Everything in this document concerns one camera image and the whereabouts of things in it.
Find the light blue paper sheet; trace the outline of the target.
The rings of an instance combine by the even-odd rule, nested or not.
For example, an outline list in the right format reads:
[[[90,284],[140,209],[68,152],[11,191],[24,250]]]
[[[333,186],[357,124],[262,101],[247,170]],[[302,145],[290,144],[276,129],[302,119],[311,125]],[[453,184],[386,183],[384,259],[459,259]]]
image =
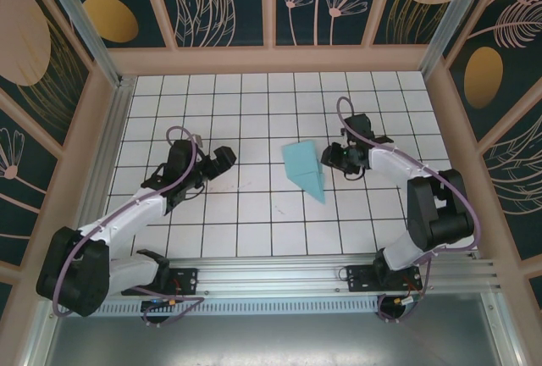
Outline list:
[[[281,152],[288,180],[316,201],[325,204],[324,172],[314,141],[284,145]]]

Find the aluminium corner post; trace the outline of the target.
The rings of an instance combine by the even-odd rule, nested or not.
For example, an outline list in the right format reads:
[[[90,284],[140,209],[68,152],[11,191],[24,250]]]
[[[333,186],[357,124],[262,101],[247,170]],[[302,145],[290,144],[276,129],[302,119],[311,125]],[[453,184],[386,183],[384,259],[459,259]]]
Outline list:
[[[97,61],[98,66],[107,77],[113,87],[120,86],[121,75],[119,74],[113,60],[109,56],[102,38],[97,34],[80,0],[59,0],[74,22],[76,30],[80,33],[83,42],[90,50]]]
[[[419,65],[419,70],[425,82],[429,80],[434,68],[439,63],[454,33],[465,17],[474,0],[451,0],[445,14],[429,42],[427,51]]]

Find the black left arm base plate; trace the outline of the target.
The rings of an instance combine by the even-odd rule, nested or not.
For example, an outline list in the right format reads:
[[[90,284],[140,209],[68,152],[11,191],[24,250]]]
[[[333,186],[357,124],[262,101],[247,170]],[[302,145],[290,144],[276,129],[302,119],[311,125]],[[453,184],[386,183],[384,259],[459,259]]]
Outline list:
[[[168,296],[192,296],[196,294],[197,283],[198,269],[169,269],[158,291]]]

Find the short grooved aluminium rail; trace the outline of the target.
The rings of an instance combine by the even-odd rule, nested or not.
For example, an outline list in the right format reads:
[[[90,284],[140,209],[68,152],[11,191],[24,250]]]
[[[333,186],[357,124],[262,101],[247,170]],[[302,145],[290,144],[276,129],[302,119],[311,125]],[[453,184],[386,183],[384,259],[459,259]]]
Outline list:
[[[103,216],[135,86],[136,76],[124,75],[112,92],[72,224],[73,229],[77,230]]]

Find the grey metal sheet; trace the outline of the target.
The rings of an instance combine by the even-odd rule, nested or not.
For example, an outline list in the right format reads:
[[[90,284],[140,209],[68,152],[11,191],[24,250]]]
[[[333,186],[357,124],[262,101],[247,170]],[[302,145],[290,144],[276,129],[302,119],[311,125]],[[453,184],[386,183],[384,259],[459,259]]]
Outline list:
[[[190,315],[163,328],[136,317],[68,318],[46,366],[519,366],[500,309],[479,294],[433,295],[413,316]]]

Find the long grooved aluminium rail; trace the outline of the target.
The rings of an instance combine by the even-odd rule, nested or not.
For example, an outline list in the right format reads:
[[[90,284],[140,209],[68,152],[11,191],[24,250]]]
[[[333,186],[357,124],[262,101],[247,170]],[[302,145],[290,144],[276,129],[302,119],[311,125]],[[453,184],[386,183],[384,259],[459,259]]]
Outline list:
[[[364,265],[373,255],[306,255],[249,258],[186,258],[172,268],[198,269],[196,294],[209,298],[345,296],[344,267]],[[501,290],[493,262],[466,253],[434,258],[427,294],[486,293]]]

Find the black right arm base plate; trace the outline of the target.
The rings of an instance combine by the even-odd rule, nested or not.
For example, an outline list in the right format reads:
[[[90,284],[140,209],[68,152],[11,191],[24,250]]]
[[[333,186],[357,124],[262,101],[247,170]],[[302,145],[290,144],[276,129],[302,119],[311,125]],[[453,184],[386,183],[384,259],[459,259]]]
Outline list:
[[[402,292],[409,286],[415,291],[423,289],[422,277],[416,266],[378,273],[373,265],[349,265],[346,266],[346,283],[349,292]]]

